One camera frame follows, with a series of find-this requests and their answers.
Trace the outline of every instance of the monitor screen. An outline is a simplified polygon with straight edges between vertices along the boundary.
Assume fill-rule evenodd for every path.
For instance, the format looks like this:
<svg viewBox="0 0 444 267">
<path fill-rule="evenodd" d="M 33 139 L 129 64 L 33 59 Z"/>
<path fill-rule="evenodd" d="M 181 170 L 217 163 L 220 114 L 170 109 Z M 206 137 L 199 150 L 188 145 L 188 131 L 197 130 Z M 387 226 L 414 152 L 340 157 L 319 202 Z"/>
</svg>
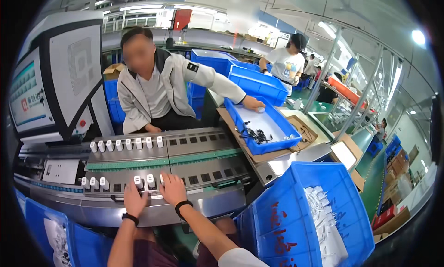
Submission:
<svg viewBox="0 0 444 267">
<path fill-rule="evenodd" d="M 9 107 L 17 132 L 54 124 L 40 74 L 38 48 L 22 60 L 14 72 Z"/>
</svg>

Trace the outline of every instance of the hand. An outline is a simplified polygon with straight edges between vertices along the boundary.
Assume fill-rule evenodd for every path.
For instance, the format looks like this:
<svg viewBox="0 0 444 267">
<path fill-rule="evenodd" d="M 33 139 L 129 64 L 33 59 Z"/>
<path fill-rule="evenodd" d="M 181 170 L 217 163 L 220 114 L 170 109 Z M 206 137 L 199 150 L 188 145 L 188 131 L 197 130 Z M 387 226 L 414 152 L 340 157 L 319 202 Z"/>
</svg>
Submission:
<svg viewBox="0 0 444 267">
<path fill-rule="evenodd" d="M 162 130 L 159 127 L 153 126 L 151 124 L 145 125 L 145 129 L 150 133 L 160 133 Z"/>
<path fill-rule="evenodd" d="M 126 212 L 138 218 L 147 205 L 147 201 L 148 192 L 143 193 L 143 196 L 140 197 L 136 184 L 134 184 L 134 180 L 131 180 L 129 185 L 125 187 L 125 192 L 123 193 L 123 202 L 125 203 Z"/>
<path fill-rule="evenodd" d="M 162 171 L 165 186 L 159 184 L 159 191 L 163 198 L 172 206 L 176 207 L 178 203 L 186 200 L 186 190 L 183 180 L 177 175 L 169 175 Z"/>
<path fill-rule="evenodd" d="M 257 99 L 255 99 L 252 96 L 245 96 L 245 98 L 242 101 L 242 103 L 244 104 L 245 108 L 250 109 L 250 110 L 255 110 L 258 113 L 260 113 L 258 111 L 258 107 L 265 108 L 265 104 L 263 104 L 262 102 L 258 101 Z"/>
</svg>

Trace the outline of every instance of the man's left hand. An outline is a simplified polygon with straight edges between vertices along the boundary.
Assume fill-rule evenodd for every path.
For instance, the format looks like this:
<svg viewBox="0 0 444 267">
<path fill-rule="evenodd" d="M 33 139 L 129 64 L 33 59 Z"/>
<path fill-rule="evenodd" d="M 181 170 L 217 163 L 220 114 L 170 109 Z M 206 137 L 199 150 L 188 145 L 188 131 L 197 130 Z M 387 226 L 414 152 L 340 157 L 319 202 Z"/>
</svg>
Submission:
<svg viewBox="0 0 444 267">
<path fill-rule="evenodd" d="M 258 111 L 259 107 L 265 108 L 265 104 L 258 101 L 256 98 L 254 98 L 252 96 L 245 96 L 242 103 L 244 104 L 245 108 L 250 109 L 250 110 L 255 110 L 258 113 L 259 113 L 259 111 Z"/>
</svg>

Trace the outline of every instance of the red box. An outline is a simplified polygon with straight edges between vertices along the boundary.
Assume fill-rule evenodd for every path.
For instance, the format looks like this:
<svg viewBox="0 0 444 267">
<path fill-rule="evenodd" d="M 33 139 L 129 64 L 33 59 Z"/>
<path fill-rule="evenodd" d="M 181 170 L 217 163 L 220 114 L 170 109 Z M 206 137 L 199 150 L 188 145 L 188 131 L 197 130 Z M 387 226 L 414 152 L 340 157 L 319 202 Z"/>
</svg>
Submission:
<svg viewBox="0 0 444 267">
<path fill-rule="evenodd" d="M 388 222 L 394 216 L 396 216 L 397 213 L 398 213 L 398 208 L 396 207 L 396 205 L 393 204 L 391 208 L 387 209 L 387 211 L 384 212 L 384 214 L 376 218 L 376 221 L 373 224 L 373 230 L 384 225 L 386 222 Z"/>
</svg>

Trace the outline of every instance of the forearm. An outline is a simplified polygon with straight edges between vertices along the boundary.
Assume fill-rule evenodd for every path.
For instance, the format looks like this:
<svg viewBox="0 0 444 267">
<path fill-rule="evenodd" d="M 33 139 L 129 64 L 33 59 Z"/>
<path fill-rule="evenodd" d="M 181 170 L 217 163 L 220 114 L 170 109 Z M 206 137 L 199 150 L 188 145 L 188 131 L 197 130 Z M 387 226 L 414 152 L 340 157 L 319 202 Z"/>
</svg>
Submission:
<svg viewBox="0 0 444 267">
<path fill-rule="evenodd" d="M 180 207 L 180 214 L 193 229 L 197 238 L 213 254 L 216 260 L 227 251 L 238 248 L 222 231 L 220 231 L 210 220 L 197 212 L 191 205 Z"/>
<path fill-rule="evenodd" d="M 133 266 L 133 241 L 136 226 L 130 219 L 123 219 L 122 225 L 111 247 L 108 267 Z"/>
</svg>

